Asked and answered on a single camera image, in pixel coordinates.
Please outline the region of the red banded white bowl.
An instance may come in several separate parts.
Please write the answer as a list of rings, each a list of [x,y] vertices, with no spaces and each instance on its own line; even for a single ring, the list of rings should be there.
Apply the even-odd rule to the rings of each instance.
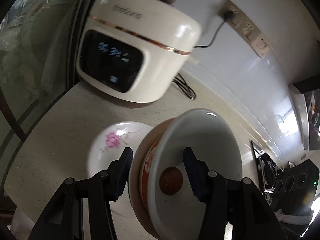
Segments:
[[[143,228],[157,239],[197,239],[205,204],[194,196],[183,151],[191,147],[197,159],[226,179],[242,179],[241,154],[227,122],[217,113],[195,108],[152,129],[138,146],[129,175],[129,197]],[[160,188],[167,168],[182,176],[169,196]]]

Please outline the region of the large floral white plate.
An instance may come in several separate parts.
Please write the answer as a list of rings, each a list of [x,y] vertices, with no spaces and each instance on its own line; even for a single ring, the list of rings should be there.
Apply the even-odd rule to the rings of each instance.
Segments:
[[[87,176],[91,178],[99,171],[106,170],[112,161],[120,158],[126,147],[136,152],[151,130],[151,126],[134,121],[119,122],[104,129],[91,145],[86,164]]]

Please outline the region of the black gas stove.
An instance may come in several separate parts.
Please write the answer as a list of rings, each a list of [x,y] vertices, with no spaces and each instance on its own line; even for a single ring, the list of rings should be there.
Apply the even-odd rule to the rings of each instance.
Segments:
[[[277,179],[284,176],[284,169],[279,168],[271,157],[252,140],[250,147],[257,169],[258,188],[268,204],[271,204]]]

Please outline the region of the steel range hood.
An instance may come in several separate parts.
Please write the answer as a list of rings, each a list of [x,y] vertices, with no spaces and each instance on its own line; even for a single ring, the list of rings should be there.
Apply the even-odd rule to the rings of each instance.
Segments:
[[[304,150],[319,150],[319,89],[302,93],[293,84],[289,90],[295,106]]]

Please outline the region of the cream rice cooker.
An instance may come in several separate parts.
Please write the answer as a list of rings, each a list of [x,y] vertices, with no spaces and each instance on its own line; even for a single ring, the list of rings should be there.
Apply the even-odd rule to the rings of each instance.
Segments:
[[[200,35],[196,20],[159,0],[95,0],[76,70],[110,96],[151,103],[166,93]]]

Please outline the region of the beige wall socket strip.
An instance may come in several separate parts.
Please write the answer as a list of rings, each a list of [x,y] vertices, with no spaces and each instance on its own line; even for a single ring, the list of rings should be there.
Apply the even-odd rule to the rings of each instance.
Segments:
[[[272,49],[270,41],[237,5],[230,0],[226,0],[219,14],[261,59],[269,54]]]

